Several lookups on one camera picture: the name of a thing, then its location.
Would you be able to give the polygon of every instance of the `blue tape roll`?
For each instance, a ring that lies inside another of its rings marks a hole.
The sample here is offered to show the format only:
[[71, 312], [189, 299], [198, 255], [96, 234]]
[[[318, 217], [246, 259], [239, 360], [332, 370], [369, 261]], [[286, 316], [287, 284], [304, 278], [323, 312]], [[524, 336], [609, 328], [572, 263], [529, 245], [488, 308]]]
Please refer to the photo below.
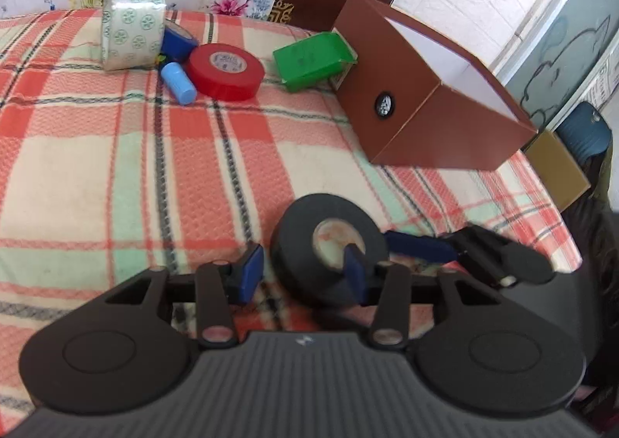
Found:
[[197, 39], [186, 29], [176, 23], [165, 20], [165, 32], [161, 53], [177, 63], [184, 63], [190, 56], [191, 51], [198, 47]]

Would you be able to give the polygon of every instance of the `black electrical tape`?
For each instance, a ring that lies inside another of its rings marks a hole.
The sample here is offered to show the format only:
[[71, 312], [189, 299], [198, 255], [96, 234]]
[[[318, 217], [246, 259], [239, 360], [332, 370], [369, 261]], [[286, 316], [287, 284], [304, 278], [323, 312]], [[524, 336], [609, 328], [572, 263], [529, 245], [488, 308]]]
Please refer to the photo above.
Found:
[[357, 205], [330, 194], [311, 194], [294, 201], [273, 233], [271, 262], [281, 284], [310, 307], [357, 304], [342, 271], [328, 267], [314, 250], [316, 228], [329, 219], [342, 220], [358, 232], [369, 262], [389, 259], [381, 231]]

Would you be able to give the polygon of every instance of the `green box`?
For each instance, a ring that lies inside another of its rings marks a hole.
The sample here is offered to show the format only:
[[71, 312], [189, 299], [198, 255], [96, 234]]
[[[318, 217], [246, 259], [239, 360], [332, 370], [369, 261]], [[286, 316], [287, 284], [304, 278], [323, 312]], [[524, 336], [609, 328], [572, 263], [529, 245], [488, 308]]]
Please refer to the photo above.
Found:
[[334, 31], [325, 31], [273, 52], [282, 83], [291, 91], [312, 86], [342, 73], [357, 62], [346, 41]]

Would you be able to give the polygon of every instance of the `red tape roll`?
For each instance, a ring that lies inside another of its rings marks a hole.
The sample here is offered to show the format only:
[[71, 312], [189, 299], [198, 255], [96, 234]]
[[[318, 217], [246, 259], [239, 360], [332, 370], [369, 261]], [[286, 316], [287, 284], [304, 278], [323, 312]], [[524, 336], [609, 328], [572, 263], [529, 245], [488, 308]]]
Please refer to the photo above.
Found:
[[264, 67], [258, 58], [227, 44], [197, 47], [191, 52], [185, 71], [198, 91], [224, 101], [256, 96], [264, 78]]

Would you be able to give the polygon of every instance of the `red plaid fabric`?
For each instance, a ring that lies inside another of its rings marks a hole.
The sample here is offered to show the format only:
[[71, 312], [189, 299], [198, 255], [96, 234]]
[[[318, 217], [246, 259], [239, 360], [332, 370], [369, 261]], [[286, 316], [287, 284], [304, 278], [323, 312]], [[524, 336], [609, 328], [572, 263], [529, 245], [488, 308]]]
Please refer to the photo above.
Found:
[[[289, 94], [272, 51], [286, 25], [196, 12], [173, 19], [202, 42], [255, 54], [266, 77], [243, 103], [174, 102], [155, 70], [104, 73], [100, 12], [0, 20], [0, 429], [32, 410], [17, 360], [50, 321], [150, 265], [188, 272], [268, 245], [289, 204], [351, 199], [381, 229], [440, 234], [472, 220], [531, 244], [558, 271], [580, 255], [521, 153], [496, 172], [371, 166], [334, 95]], [[414, 309], [418, 331], [431, 325]], [[267, 265], [241, 331], [310, 330]]]

